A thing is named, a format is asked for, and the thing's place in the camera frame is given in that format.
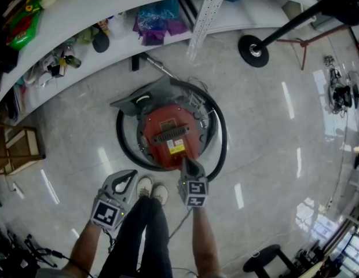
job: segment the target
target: person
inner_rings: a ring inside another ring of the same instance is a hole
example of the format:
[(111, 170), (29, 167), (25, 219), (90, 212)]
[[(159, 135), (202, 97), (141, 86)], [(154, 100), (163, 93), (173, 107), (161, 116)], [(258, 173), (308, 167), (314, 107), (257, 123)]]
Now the person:
[[(137, 184), (137, 199), (120, 227), (115, 246), (102, 267), (100, 278), (173, 277), (168, 251), (168, 224), (162, 208), (168, 200), (168, 190), (162, 184), (153, 188), (152, 180), (144, 177)], [(145, 247), (138, 272), (138, 252), (145, 228)], [(36, 278), (88, 277), (100, 233), (101, 228), (89, 221), (74, 245), (71, 261), (62, 270), (40, 269)], [(224, 277), (204, 207), (193, 209), (192, 250), (200, 278)]]

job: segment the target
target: concrete floor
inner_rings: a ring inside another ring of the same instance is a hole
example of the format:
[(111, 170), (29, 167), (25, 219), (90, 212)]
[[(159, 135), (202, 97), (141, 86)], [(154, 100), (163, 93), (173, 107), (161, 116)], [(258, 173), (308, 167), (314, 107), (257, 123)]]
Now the concrete floor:
[[(329, 70), (324, 56), (334, 57), (344, 78), (349, 71), (359, 71), (349, 33), (342, 31), (309, 46), (303, 72), (302, 49), (287, 43), (269, 46), (267, 66), (250, 67), (237, 51), (240, 35), (263, 38), (271, 32), (210, 35), (192, 64), (185, 42), (149, 52), (180, 78), (192, 76), (206, 83), (225, 115), (228, 155), (221, 174), (210, 184), (207, 210), (229, 277), (246, 276), (242, 265), (255, 250), (277, 243), (292, 258), (312, 240), (323, 244), (333, 234), (342, 220), (338, 205), (352, 171), (353, 147), (359, 145), (354, 110), (342, 118), (331, 114), (327, 103)], [(47, 158), (7, 178), (22, 189), (24, 200), (9, 192), (0, 177), (0, 227), (11, 228), (20, 238), (31, 233), (42, 246), (68, 255), (106, 177), (137, 169), (168, 187), (164, 211), (173, 231), (186, 214), (177, 194), (179, 172), (149, 173), (129, 161), (116, 138), (118, 110), (109, 106), (112, 99), (160, 76), (148, 64), (130, 72), (124, 60), (88, 76), (29, 116), (24, 124), (38, 127)], [(213, 158), (202, 158), (208, 172), (218, 156), (217, 151), (211, 154)], [(41, 170), (59, 203), (51, 197)], [(191, 235), (189, 218), (170, 240), (173, 267), (195, 270)], [(92, 274), (100, 271), (107, 248), (108, 238), (101, 235)], [(279, 261), (268, 268), (272, 277), (283, 270)], [(187, 277), (186, 271), (174, 270), (174, 277)]]

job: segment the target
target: dark pants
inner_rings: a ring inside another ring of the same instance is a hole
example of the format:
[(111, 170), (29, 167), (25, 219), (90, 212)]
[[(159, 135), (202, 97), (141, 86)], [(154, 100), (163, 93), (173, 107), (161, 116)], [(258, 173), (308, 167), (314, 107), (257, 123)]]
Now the dark pants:
[[(145, 228), (145, 249), (138, 273), (138, 252)], [(157, 199), (141, 197), (123, 221), (114, 249), (102, 267), (99, 278), (120, 275), (172, 278), (168, 242), (168, 224), (162, 205)]]

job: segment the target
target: vacuum hose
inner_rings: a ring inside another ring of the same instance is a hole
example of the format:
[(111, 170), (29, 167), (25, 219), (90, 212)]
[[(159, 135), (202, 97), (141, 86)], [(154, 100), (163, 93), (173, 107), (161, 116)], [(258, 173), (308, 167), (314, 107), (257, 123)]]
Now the vacuum hose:
[[(212, 131), (214, 134), (214, 127), (215, 127), (215, 118), (217, 115), (219, 122), (221, 124), (221, 130), (222, 130), (222, 146), (221, 146), (221, 153), (219, 155), (219, 160), (218, 163), (216, 165), (216, 167), (214, 168), (214, 170), (207, 176), (208, 181), (212, 181), (218, 174), (219, 172), (222, 170), (224, 163), (225, 163), (225, 159), (226, 159), (226, 153), (227, 153), (227, 132), (226, 132), (226, 122), (225, 122), (225, 118), (224, 115), (221, 111), (221, 109), (219, 108), (219, 106), (217, 105), (217, 103), (214, 101), (214, 99), (209, 96), (205, 91), (203, 91), (202, 89), (200, 89), (199, 87), (188, 83), (188, 82), (184, 82), (184, 81), (179, 81), (177, 79), (171, 78), (170, 80), (171, 84), (174, 86), (178, 86), (181, 87), (183, 89), (188, 89), (188, 90), (192, 90), (193, 92), (195, 92), (197, 95), (199, 95), (201, 98), (203, 98), (205, 100), (205, 105), (207, 107), (207, 109), (209, 109), (208, 112), (209, 115), (212, 115), (213, 118), (213, 125), (210, 125), (210, 127), (213, 127)], [(171, 171), (168, 169), (164, 169), (161, 168), (159, 166), (154, 166), (150, 163), (145, 162), (144, 160), (142, 160), (141, 158), (139, 158), (128, 146), (127, 140), (125, 138), (124, 135), (124, 129), (123, 129), (123, 121), (124, 121), (124, 116), (125, 114), (123, 113), (123, 111), (119, 110), (118, 112), (118, 117), (116, 118), (116, 133), (118, 135), (118, 141), (120, 144), (120, 147), (122, 148), (124, 154), (135, 164), (139, 165), (142, 168), (151, 170), (151, 171), (156, 171), (156, 172), (163, 172), (163, 171)], [(211, 140), (211, 136), (210, 135), (206, 147), (208, 146), (208, 143)]]

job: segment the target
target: white sneaker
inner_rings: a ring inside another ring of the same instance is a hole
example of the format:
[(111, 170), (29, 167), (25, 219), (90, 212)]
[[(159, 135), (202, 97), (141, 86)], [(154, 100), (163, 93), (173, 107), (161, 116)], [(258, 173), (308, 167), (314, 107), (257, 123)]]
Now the white sneaker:
[(160, 184), (154, 188), (152, 197), (159, 200), (162, 206), (164, 206), (168, 200), (168, 189), (164, 185)]
[(142, 177), (137, 183), (137, 199), (146, 196), (150, 197), (152, 191), (152, 181), (149, 177)]

